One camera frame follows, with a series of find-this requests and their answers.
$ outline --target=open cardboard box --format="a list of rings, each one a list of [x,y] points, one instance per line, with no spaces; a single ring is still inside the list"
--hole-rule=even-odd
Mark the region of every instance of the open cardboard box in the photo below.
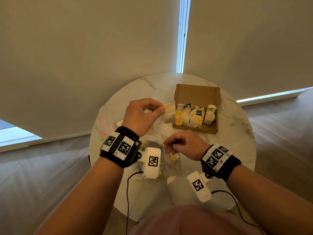
[[[196,85],[186,85],[177,84],[174,94],[174,100],[177,104],[187,104],[191,103],[194,106],[204,107],[207,110],[208,105],[215,105],[219,107],[221,105],[221,93],[219,87],[212,86],[196,86]],[[218,131],[218,110],[215,112],[215,120],[210,125],[202,123],[201,128],[191,128],[183,125],[173,124],[173,128],[201,132],[201,133],[211,133],[216,134]]]

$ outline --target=cardboard box lid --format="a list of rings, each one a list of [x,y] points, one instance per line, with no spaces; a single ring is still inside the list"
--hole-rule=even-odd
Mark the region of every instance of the cardboard box lid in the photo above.
[[[221,105],[219,87],[177,84],[174,94],[176,104],[192,103],[194,106],[208,107],[208,105]]]

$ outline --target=pink clothing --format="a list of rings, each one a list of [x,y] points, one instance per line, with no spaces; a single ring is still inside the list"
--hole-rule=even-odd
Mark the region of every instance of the pink clothing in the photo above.
[[[228,212],[210,212],[194,205],[174,207],[139,222],[131,235],[259,235],[241,218]]]

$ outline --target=roller blind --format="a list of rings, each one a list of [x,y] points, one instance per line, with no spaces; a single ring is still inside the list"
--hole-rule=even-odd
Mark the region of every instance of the roller blind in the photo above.
[[[313,0],[192,0],[184,72],[236,100],[313,86]]]
[[[179,8],[180,0],[0,0],[0,119],[44,139],[91,130],[121,87],[175,72]]]

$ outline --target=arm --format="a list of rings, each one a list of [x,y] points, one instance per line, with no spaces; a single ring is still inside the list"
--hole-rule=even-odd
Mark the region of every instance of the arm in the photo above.
[[[145,135],[165,111],[153,99],[131,101],[122,126]],[[150,114],[144,108],[154,109]],[[102,234],[110,216],[124,169],[106,158],[98,158],[87,174],[41,224],[35,235]]]
[[[181,152],[196,161],[210,146],[191,130],[173,134],[164,144],[167,152]],[[247,167],[236,166],[226,185],[268,234],[313,233],[313,205]]]

